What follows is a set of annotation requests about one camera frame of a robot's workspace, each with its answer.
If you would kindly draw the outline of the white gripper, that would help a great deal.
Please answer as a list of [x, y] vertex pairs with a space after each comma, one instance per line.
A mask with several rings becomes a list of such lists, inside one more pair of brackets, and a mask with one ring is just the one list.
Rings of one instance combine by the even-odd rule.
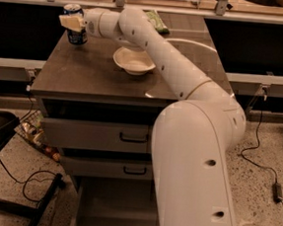
[[106, 9], [101, 8], [86, 9], [84, 10], [84, 19], [78, 15], [60, 15], [59, 22], [64, 28], [77, 33], [86, 27], [89, 36], [102, 38], [101, 20], [105, 11]]

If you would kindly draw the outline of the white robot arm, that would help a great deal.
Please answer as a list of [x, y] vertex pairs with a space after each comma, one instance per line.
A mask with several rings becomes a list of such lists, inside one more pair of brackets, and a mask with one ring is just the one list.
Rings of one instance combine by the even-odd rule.
[[160, 226], [237, 226], [226, 152], [243, 137], [246, 116], [234, 95], [161, 37], [142, 10], [88, 9], [59, 21], [66, 29], [144, 50], [177, 97], [153, 126]]

